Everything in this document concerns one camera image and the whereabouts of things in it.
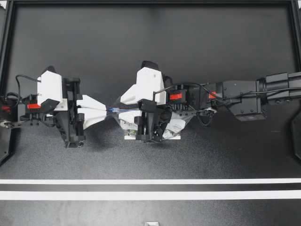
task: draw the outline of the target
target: white stripe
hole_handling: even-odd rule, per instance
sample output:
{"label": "white stripe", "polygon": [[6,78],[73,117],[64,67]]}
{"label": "white stripe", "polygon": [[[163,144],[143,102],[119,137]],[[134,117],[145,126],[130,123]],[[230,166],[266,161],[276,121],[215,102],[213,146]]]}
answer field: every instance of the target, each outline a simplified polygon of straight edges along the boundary
{"label": "white stripe", "polygon": [[170,179],[170,180],[15,180],[0,179],[0,184],[43,185],[205,185],[205,184],[287,184],[301,183],[301,178],[261,179]]}
{"label": "white stripe", "polygon": [[248,200],[301,199],[301,190],[237,192],[0,192],[0,200]]}

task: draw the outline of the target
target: wire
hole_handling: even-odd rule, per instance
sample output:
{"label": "wire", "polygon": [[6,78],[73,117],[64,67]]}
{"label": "wire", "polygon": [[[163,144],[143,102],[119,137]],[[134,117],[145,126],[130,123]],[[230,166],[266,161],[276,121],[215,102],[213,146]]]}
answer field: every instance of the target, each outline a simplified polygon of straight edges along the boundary
{"label": "wire", "polygon": [[162,92],[164,92],[164,91],[166,91],[166,90],[168,90],[168,89],[170,89],[170,88],[172,88],[172,87],[179,86],[179,85],[195,85],[195,86],[200,86],[200,87],[202,86],[201,84],[194,83],[194,82],[181,82],[181,83],[175,83],[175,84],[173,84],[173,85],[171,85],[171,86],[168,86],[168,87],[166,87],[166,88],[164,88],[164,89],[162,89],[162,90],[159,90],[159,91],[154,92],[154,93],[153,93],[153,100],[155,100],[156,94],[162,93]]}
{"label": "wire", "polygon": [[33,78],[31,78],[31,77],[29,77],[29,76],[27,76],[27,75],[23,75],[23,74],[17,75],[17,76],[16,76],[16,81],[17,81],[17,85],[18,85],[17,102],[16,102],[15,105],[12,106],[11,108],[17,107],[18,104],[20,103],[20,98],[21,98],[21,96],[20,96],[20,89],[21,89],[21,88],[20,88],[20,82],[19,82],[19,80],[18,80],[19,77],[26,78],[26,79],[31,80],[31,81],[41,82],[40,80],[33,79]]}
{"label": "wire", "polygon": [[178,85],[195,85],[195,86],[200,86],[203,90],[205,90],[207,93],[209,93],[210,95],[212,95],[213,97],[220,99],[220,100],[231,100],[231,99],[238,99],[244,96],[248,96],[248,95],[254,95],[254,94],[265,94],[265,93],[272,93],[269,96],[281,93],[281,92],[286,92],[286,91],[290,91],[290,90],[301,90],[301,87],[289,87],[289,88],[283,88],[283,89],[275,89],[275,90],[267,90],[267,91],[250,91],[250,92],[246,92],[246,93],[242,93],[239,94],[237,96],[233,96],[233,97],[220,97],[218,95],[216,95],[215,93],[213,93],[212,91],[208,90],[205,85],[209,85],[209,83],[207,84],[198,84],[198,83],[194,83],[194,82],[182,82],[182,83],[176,83],[174,85],[168,86],[160,91],[154,92],[153,94],[153,99],[155,99],[155,95],[158,93],[161,93],[163,91],[166,91],[172,87],[178,86]]}
{"label": "wire", "polygon": [[201,117],[200,113],[201,113],[201,112],[198,112],[198,113],[197,113],[197,119],[198,119],[199,123],[200,123],[202,126],[204,126],[204,127],[209,126],[210,123],[212,122],[212,115],[208,116],[208,117],[209,117],[208,122],[204,122],[204,121],[202,120],[202,117]]}

